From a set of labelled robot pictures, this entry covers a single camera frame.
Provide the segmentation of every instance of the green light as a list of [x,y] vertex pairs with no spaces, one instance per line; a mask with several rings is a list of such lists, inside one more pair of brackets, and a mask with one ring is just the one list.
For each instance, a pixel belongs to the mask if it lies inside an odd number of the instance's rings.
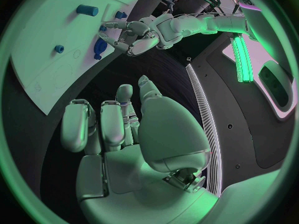
[[231,42],[236,60],[238,82],[253,81],[251,61],[244,38],[237,36],[231,39]]

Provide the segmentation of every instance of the dark floor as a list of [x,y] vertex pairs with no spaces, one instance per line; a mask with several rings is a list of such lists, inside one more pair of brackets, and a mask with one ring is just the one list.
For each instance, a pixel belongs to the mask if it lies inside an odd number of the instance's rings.
[[[141,119],[138,79],[142,75],[148,76],[164,96],[187,108],[202,125],[185,66],[165,51],[157,49],[134,58],[121,55],[101,71],[77,98],[88,100],[99,114],[101,103],[113,100],[121,84],[131,84],[134,89],[131,101]],[[59,124],[44,158],[40,193],[42,201],[71,224],[87,223],[77,203],[75,192],[77,170],[83,156],[84,152],[70,153],[62,148]]]

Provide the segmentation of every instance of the robotic arm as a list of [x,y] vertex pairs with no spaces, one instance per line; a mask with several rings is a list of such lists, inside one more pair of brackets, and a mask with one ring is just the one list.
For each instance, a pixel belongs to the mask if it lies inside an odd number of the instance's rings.
[[237,32],[249,35],[256,40],[245,17],[239,16],[213,16],[203,14],[199,17],[182,15],[173,17],[172,14],[163,14],[152,20],[150,17],[142,18],[133,22],[106,22],[104,26],[108,28],[125,29],[129,36],[139,35],[142,39],[135,41],[131,46],[124,41],[115,41],[106,34],[99,36],[108,44],[121,50],[128,56],[137,56],[154,46],[157,49],[169,49],[178,43],[182,38],[197,33],[214,34],[218,31]]

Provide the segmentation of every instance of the blue object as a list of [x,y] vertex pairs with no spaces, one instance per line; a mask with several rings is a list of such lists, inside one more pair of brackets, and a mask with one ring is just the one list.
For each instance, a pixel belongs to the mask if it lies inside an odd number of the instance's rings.
[[99,9],[95,6],[80,5],[77,7],[77,13],[79,13],[79,14],[96,16],[98,14],[98,12],[99,12]]
[[122,18],[126,18],[126,17],[128,17],[128,15],[125,12],[120,12],[120,11],[118,11],[115,15],[115,18],[118,18],[118,19],[122,19]]
[[107,31],[107,28],[105,26],[100,26],[100,31]]
[[55,46],[55,51],[58,53],[62,53],[64,51],[64,46],[62,45]]
[[104,41],[102,38],[99,38],[95,44],[94,51],[96,54],[101,54],[107,48],[107,42]]
[[102,57],[101,57],[99,54],[95,54],[95,59],[96,59],[96,60],[101,60]]

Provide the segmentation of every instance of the ridged surface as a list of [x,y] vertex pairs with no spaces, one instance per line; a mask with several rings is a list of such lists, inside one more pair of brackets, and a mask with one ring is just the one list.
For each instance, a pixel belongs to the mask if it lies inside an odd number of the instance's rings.
[[192,66],[188,65],[186,69],[197,99],[203,129],[207,135],[211,149],[210,163],[207,167],[207,190],[219,197],[222,186],[222,168],[217,129],[209,103]]

